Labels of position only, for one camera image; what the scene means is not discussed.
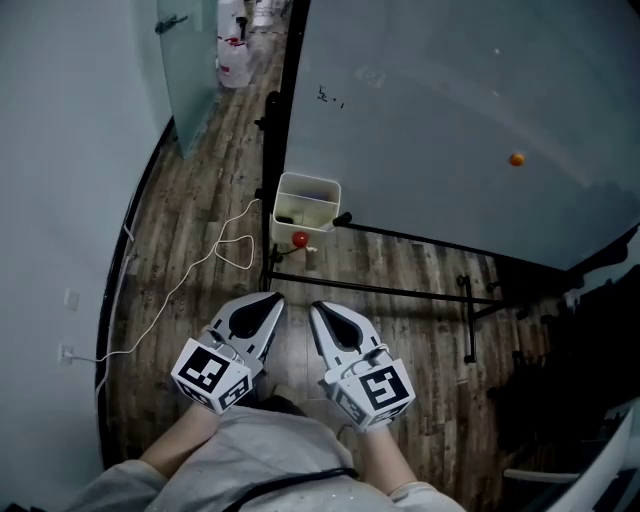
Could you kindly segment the large whiteboard on stand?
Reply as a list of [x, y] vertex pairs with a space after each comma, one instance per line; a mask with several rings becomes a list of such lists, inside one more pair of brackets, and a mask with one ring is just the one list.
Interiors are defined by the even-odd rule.
[[304, 36], [309, 25], [308, 16], [311, 5], [312, 0], [292, 0], [281, 89], [269, 93], [265, 102], [264, 116], [255, 121], [255, 124], [264, 134], [261, 187], [255, 192], [255, 197], [262, 201], [262, 259], [259, 289], [268, 291], [272, 281], [277, 279], [387, 296], [461, 303], [467, 308], [467, 324], [469, 327], [469, 348], [464, 355], [464, 362], [467, 364], [474, 363], [476, 361], [474, 322], [489, 314], [517, 304], [525, 306], [533, 301], [532, 296], [520, 293], [520, 295], [510, 300], [475, 297], [471, 288], [471, 278], [468, 276], [456, 278], [456, 283], [464, 289], [464, 293], [462, 295], [450, 295], [311, 278], [274, 270], [274, 265], [280, 258], [280, 254], [277, 251], [277, 247], [270, 242], [270, 215], [275, 210], [276, 189], [284, 172], [286, 142], [294, 99], [295, 81]]

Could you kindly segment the frosted glass door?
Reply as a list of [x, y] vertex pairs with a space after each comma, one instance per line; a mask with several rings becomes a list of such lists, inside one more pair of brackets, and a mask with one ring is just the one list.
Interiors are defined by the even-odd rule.
[[156, 6], [157, 22], [189, 16], [158, 35], [177, 141], [188, 159], [217, 97], [218, 1], [156, 0]]

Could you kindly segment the white plastic storage box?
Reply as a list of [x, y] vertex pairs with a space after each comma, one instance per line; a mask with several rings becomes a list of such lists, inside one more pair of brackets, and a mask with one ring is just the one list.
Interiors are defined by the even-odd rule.
[[[304, 231], [309, 236], [307, 247], [319, 247], [335, 230], [332, 220], [340, 213], [341, 186], [338, 182], [284, 172], [275, 193], [270, 215], [270, 238], [274, 243], [292, 245], [292, 235]], [[294, 219], [283, 224], [276, 217]]]

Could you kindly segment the person's grey shirt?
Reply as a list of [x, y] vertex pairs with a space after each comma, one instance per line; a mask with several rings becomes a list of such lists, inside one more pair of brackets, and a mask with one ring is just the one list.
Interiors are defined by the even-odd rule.
[[309, 417], [234, 407], [169, 479], [137, 459], [92, 482], [65, 512], [465, 512], [417, 481], [386, 495]]

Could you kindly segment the person's right forearm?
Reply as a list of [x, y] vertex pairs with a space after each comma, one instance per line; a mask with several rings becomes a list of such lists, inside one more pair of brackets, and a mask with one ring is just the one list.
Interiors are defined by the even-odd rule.
[[418, 479], [388, 427], [357, 435], [365, 481], [386, 495]]

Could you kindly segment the black office chair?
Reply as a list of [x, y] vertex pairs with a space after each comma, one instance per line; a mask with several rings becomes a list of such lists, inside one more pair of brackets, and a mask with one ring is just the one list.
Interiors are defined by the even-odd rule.
[[550, 351], [537, 358], [514, 352], [512, 376], [488, 390], [500, 449], [587, 436], [607, 409], [640, 396], [640, 226], [605, 262], [626, 270], [567, 293], [557, 314], [541, 319]]

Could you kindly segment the person's black trousers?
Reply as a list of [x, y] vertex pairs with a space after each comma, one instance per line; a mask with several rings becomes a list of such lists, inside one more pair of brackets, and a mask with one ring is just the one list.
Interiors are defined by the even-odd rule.
[[260, 398], [258, 391], [252, 390], [238, 402], [238, 405], [256, 410], [306, 417], [306, 413], [299, 407], [302, 399], [303, 396], [296, 389], [278, 384], [268, 397]]

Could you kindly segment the clear plastic water jug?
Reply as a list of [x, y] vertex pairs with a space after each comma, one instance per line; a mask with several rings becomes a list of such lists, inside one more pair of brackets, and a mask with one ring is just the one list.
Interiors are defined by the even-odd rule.
[[218, 40], [218, 77], [222, 86], [244, 88], [252, 77], [251, 54], [246, 41], [236, 37]]

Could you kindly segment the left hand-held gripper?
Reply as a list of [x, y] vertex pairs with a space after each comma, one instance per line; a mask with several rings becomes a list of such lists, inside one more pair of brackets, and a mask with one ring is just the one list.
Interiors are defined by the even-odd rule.
[[189, 399], [222, 415], [254, 389], [284, 311], [284, 296], [256, 292], [222, 306], [199, 339], [190, 338], [171, 377]]

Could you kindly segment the white desk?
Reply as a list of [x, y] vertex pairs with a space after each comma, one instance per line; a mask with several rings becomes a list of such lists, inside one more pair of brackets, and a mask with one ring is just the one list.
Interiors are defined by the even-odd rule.
[[593, 512], [620, 471], [640, 469], [640, 398], [607, 413], [620, 415], [615, 433], [589, 468], [545, 512]]

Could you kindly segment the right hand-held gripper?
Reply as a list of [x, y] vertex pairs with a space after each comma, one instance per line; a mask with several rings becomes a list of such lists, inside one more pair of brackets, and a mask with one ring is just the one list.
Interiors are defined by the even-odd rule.
[[[357, 432], [387, 426], [406, 410], [416, 395], [405, 365], [380, 345], [366, 317], [340, 304], [314, 302], [309, 319], [316, 349], [329, 368], [320, 384]], [[343, 363], [346, 358], [357, 359]]]

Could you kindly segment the person's left forearm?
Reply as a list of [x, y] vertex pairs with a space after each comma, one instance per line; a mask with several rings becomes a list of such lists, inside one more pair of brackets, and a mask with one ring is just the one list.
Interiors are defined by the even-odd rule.
[[192, 404], [140, 457], [167, 479], [203, 444], [213, 437], [220, 417], [199, 404]]

